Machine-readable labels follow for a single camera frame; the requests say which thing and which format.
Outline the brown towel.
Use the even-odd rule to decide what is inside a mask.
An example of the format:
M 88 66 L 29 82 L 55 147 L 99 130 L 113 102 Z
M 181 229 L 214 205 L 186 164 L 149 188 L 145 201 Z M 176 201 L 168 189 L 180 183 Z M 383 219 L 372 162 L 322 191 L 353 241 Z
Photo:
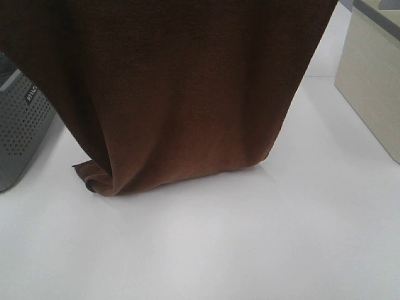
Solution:
M 1 51 L 102 196 L 267 158 L 335 1 L 2 1 Z

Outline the grey perforated plastic basket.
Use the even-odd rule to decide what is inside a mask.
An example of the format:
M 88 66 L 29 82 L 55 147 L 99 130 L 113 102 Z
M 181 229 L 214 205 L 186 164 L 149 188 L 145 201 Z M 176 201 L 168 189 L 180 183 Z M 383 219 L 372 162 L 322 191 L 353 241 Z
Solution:
M 55 114 L 38 87 L 1 53 L 1 192 L 18 182 Z

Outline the beige storage box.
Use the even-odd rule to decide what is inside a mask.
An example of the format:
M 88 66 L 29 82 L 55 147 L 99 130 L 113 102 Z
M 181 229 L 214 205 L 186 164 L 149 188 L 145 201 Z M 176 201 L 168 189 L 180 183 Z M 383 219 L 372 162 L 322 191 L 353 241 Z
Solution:
M 335 86 L 399 161 L 399 1 L 354 1 Z

